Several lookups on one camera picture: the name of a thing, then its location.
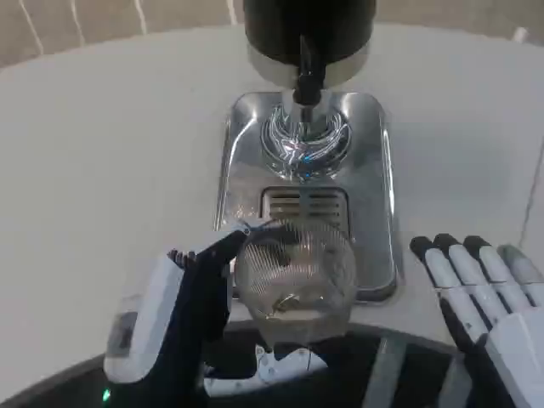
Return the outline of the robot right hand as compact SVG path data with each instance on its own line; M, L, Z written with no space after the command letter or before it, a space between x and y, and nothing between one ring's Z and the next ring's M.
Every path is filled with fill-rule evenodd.
M543 273L479 235L411 239L472 384L471 405L543 405Z

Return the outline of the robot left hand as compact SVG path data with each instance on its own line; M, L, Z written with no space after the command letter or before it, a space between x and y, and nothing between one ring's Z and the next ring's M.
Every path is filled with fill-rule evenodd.
M236 346L230 318L230 262L247 239L223 233L197 252L162 254L141 289L121 300L103 371L103 407L208 407L262 402L274 388L309 383L326 370L322 355L259 342Z

